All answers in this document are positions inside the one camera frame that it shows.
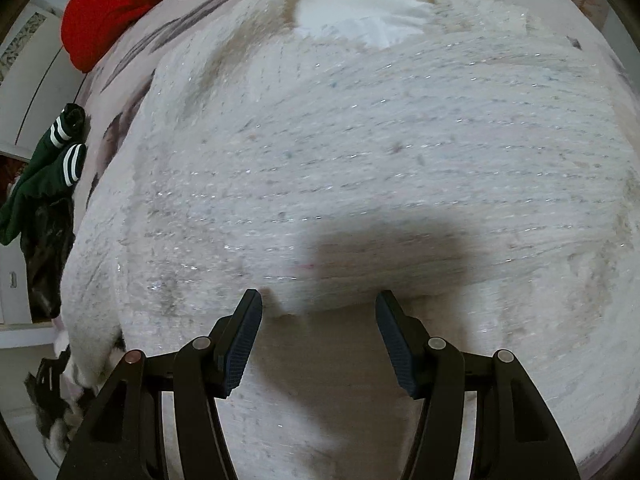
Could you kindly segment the black garment on bed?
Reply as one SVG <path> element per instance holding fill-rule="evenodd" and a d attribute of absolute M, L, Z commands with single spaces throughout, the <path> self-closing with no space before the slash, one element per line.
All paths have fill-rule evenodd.
<path fill-rule="evenodd" d="M 32 322 L 51 321 L 60 315 L 60 284 L 73 247 L 74 202 L 70 195 L 38 206 L 22 231 L 20 246 Z"/>

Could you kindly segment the white drawer unit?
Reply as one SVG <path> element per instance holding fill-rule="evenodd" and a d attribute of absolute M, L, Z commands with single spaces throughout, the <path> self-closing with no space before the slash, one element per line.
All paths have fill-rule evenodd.
<path fill-rule="evenodd" d="M 14 240 L 0 250 L 1 322 L 6 325 L 32 324 L 26 262 L 20 242 Z"/>

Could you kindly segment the green striped-cuff garment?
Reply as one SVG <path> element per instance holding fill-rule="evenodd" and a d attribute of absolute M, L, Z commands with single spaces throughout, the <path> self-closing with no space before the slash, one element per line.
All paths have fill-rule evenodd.
<path fill-rule="evenodd" d="M 1 206 L 1 244 L 9 245 L 27 226 L 32 212 L 46 200 L 70 192 L 79 182 L 87 156 L 82 139 L 87 115 L 67 103 L 43 133 L 29 164 Z"/>

